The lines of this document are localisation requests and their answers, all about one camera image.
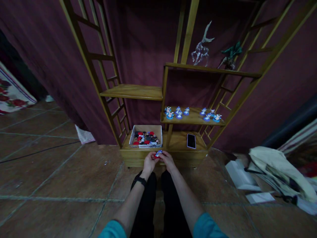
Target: wooden shelf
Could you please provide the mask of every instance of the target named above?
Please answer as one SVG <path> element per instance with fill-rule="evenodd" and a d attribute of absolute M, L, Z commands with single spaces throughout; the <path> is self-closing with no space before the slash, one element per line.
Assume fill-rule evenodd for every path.
<path fill-rule="evenodd" d="M 208 68 L 208 67 L 195 66 L 195 65 L 189 65 L 189 64 L 165 63 L 165 66 L 174 67 L 174 68 L 194 69 L 194 70 L 206 71 L 211 73 L 219 73 L 219 74 L 238 75 L 238 76 L 247 77 L 247 78 L 260 78 L 262 76 L 262 74 L 259 74 L 259 73 L 248 73 L 248 72 L 242 72 L 242 71 Z"/>
<path fill-rule="evenodd" d="M 176 111 L 176 106 L 172 106 L 172 110 Z M 225 122 L 221 119 L 220 122 L 214 122 L 212 119 L 210 119 L 209 122 L 204 121 L 204 117 L 200 115 L 200 112 L 202 108 L 200 107 L 190 107 L 189 115 L 185 116 L 184 111 L 187 107 L 181 107 L 181 111 L 183 112 L 183 119 L 177 119 L 174 115 L 174 118 L 172 120 L 169 120 L 164 116 L 163 121 L 161 123 L 167 123 L 167 124 L 188 124 L 188 125 L 210 125 L 210 126 L 225 126 Z"/>
<path fill-rule="evenodd" d="M 196 136 L 196 149 L 188 148 L 187 143 L 187 134 L 192 134 Z M 192 152 L 201 152 L 207 151 L 206 144 L 203 139 L 200 137 L 198 132 L 193 131 L 173 131 L 171 142 L 169 143 L 169 148 L 166 148 L 164 144 L 167 142 L 167 132 L 163 131 L 163 147 L 162 148 L 131 148 L 129 146 L 129 141 L 131 137 L 131 131 L 129 132 L 128 136 L 126 137 L 121 150 L 134 150 L 134 151 L 158 151 L 160 149 L 166 151 L 192 151 Z"/>
<path fill-rule="evenodd" d="M 131 98 L 162 101 L 162 87 L 135 85 L 135 84 L 119 84 L 102 93 L 101 96 L 112 98 Z"/>

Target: floral fabric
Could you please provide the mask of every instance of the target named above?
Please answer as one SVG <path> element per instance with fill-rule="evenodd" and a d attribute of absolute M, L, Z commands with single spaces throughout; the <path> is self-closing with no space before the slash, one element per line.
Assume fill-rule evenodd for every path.
<path fill-rule="evenodd" d="M 37 100 L 0 62 L 0 115 L 18 111 L 35 103 Z"/>

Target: smartphone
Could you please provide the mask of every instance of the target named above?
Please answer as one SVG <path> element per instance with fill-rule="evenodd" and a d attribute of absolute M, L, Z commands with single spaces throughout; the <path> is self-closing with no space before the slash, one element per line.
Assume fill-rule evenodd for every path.
<path fill-rule="evenodd" d="M 187 147 L 196 149 L 196 137 L 191 134 L 187 134 Z"/>

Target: person's right hand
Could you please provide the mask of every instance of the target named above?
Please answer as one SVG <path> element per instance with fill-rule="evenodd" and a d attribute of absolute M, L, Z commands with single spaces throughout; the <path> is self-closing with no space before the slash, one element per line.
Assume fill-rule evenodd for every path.
<path fill-rule="evenodd" d="M 177 169 L 172 156 L 167 151 L 163 150 L 163 153 L 160 153 L 158 156 L 161 158 L 160 160 L 166 164 L 166 169 L 169 173 Z"/>

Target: tiled floor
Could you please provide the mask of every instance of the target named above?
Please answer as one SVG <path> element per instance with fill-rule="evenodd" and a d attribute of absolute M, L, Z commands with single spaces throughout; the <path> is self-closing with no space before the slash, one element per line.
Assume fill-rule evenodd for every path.
<path fill-rule="evenodd" d="M 32 154 L 0 163 L 0 237 L 97 237 L 140 171 L 125 167 L 117 146 L 78 143 L 73 123 L 54 102 L 0 116 L 0 142 L 0 162 Z M 60 145 L 65 146 L 42 151 Z M 212 150 L 196 170 L 181 172 L 229 237 L 316 236 L 314 217 L 293 205 L 250 205 L 235 189 L 226 160 Z M 158 178 L 162 172 L 155 169 Z M 159 237 L 159 186 L 154 214 Z"/>

